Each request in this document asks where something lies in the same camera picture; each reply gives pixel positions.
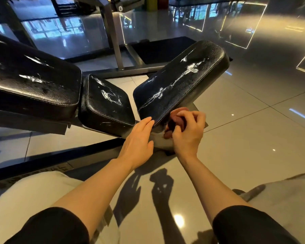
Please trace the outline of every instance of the red cloth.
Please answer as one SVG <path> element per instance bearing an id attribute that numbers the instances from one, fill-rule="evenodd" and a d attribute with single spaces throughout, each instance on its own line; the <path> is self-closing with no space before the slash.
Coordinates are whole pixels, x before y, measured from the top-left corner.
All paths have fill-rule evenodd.
<path id="1" fill-rule="evenodd" d="M 168 122 L 168 124 L 166 126 L 165 133 L 164 133 L 164 139 L 170 139 L 172 137 L 173 131 L 174 131 L 176 125 L 181 127 L 182 132 L 186 128 L 186 119 L 183 116 L 177 116 L 177 113 L 182 110 L 189 111 L 189 109 L 187 107 L 181 107 L 181 108 L 177 108 L 177 109 L 171 111 L 170 121 Z"/>

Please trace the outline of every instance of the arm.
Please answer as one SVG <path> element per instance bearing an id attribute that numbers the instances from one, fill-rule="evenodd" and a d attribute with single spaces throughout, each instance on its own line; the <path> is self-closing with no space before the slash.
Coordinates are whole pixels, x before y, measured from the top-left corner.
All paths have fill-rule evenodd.
<path id="1" fill-rule="evenodd" d="M 119 186 L 153 154 L 154 143 L 148 143 L 153 124 L 151 117 L 137 123 L 126 138 L 117 159 L 111 160 L 99 172 L 52 205 L 75 214 L 86 226 L 90 239 Z"/>
<path id="2" fill-rule="evenodd" d="M 210 223 L 212 224 L 213 219 L 220 211 L 229 206 L 249 206 L 197 158 L 206 115 L 199 111 L 184 110 L 179 112 L 178 116 L 185 117 L 187 126 L 183 132 L 179 126 L 175 127 L 173 133 L 174 149 L 197 191 Z"/>

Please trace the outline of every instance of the black sleeve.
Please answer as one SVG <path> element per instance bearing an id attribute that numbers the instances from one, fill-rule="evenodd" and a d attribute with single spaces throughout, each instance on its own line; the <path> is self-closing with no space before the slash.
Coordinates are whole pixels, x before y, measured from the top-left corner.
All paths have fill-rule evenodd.
<path id="1" fill-rule="evenodd" d="M 219 244 L 299 244 L 266 213 L 248 206 L 223 209 L 212 222 Z"/>
<path id="2" fill-rule="evenodd" d="M 86 226 L 72 212 L 51 207 L 29 218 L 5 244 L 89 244 Z"/>

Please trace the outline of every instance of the glossy floor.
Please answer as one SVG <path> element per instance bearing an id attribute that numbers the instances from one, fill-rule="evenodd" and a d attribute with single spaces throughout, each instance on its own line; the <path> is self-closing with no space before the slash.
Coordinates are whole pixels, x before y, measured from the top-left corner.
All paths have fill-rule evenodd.
<path id="1" fill-rule="evenodd" d="M 211 40 L 233 58 L 226 73 L 195 101 L 209 124 L 198 156 L 226 185 L 249 190 L 305 172 L 305 0 L 170 7 L 114 18 L 120 44 L 187 36 Z M 100 15 L 77 19 L 84 30 L 38 38 L 38 48 L 72 57 L 106 47 Z M 75 28 L 79 23 L 70 24 Z M 88 47 L 75 46 L 78 40 Z M 126 54 L 123 60 L 131 65 Z M 77 65 L 83 70 L 114 68 L 116 61 L 111 56 Z M 146 79 L 110 80 L 127 92 L 137 120 L 132 92 Z M 0 128 L 0 167 L 111 138 L 74 126 L 65 136 Z M 176 243 L 203 242 L 210 224 L 189 177 L 176 157 L 158 152 L 147 166 L 155 163 L 162 165 L 130 175 L 111 202 L 112 208 L 119 197 L 134 202 L 120 225 L 121 244 L 163 243 L 167 218 L 174 219 L 167 222 L 179 230 Z M 162 193 L 157 187 L 164 188 Z"/>

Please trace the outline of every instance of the black leather pad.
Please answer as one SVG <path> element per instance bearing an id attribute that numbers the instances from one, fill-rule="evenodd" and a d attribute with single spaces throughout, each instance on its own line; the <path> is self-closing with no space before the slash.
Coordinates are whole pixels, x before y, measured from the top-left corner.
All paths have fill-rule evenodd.
<path id="1" fill-rule="evenodd" d="M 172 110 L 191 104 L 228 67 L 229 58 L 221 47 L 196 42 L 134 90 L 140 118 L 151 116 L 153 132 L 163 131 Z"/>
<path id="2" fill-rule="evenodd" d="M 68 120 L 79 104 L 81 70 L 0 35 L 0 110 Z"/>
<path id="3" fill-rule="evenodd" d="M 118 137 L 136 124 L 126 92 L 92 74 L 84 80 L 78 118 L 86 127 Z"/>

